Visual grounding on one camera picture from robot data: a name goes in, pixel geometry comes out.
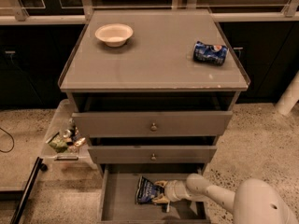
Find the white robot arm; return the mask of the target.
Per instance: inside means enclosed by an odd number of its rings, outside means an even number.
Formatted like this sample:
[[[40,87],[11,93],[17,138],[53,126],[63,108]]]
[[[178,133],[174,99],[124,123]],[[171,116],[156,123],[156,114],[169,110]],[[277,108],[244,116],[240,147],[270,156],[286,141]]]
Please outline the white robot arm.
[[[154,203],[197,202],[206,196],[231,213],[234,224],[298,224],[278,192],[259,179],[242,182],[236,192],[213,185],[199,174],[190,174],[186,180],[157,181],[155,185],[164,192],[152,199]]]

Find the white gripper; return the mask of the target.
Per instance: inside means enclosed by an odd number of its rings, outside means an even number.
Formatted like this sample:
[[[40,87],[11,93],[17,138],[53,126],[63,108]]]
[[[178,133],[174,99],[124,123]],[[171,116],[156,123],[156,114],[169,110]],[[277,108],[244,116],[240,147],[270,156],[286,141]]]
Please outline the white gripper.
[[[165,181],[160,180],[154,182],[155,186],[164,188],[164,194],[159,194],[151,201],[154,204],[168,204],[170,202],[178,202],[189,197],[186,190],[186,183],[181,180]]]

